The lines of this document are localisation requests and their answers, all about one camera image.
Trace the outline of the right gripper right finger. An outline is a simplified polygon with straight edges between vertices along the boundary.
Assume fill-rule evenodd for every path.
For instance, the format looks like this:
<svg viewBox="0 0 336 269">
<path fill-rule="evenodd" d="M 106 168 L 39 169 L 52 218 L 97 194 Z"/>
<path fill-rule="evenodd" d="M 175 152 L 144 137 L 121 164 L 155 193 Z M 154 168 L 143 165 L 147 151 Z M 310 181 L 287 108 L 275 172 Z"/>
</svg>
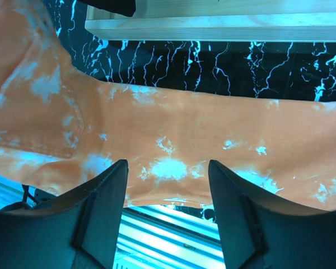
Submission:
<svg viewBox="0 0 336 269">
<path fill-rule="evenodd" d="M 284 199 L 215 160 L 208 177 L 227 268 L 336 268 L 336 210 Z"/>
</svg>

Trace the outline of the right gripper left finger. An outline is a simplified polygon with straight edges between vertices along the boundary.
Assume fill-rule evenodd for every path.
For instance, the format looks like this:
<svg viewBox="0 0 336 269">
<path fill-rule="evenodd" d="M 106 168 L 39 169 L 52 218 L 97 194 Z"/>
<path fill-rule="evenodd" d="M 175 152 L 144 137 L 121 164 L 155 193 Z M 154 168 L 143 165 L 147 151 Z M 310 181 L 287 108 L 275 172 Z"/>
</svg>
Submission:
<svg viewBox="0 0 336 269">
<path fill-rule="evenodd" d="M 127 179 L 119 160 L 35 207 L 0 210 L 0 268 L 112 268 Z"/>
</svg>

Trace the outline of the orange tie-dye trousers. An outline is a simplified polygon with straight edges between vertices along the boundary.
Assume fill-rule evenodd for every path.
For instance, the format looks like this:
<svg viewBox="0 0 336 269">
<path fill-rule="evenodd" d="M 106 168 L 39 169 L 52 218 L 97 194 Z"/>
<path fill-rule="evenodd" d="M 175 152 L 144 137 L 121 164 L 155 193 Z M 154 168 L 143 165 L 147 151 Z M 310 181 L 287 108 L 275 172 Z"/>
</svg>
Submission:
<svg viewBox="0 0 336 269">
<path fill-rule="evenodd" d="M 41 1 L 0 1 L 0 175 L 54 195 L 129 162 L 127 206 L 212 202 L 208 163 L 336 210 L 336 102 L 99 81 L 73 67 Z"/>
</svg>

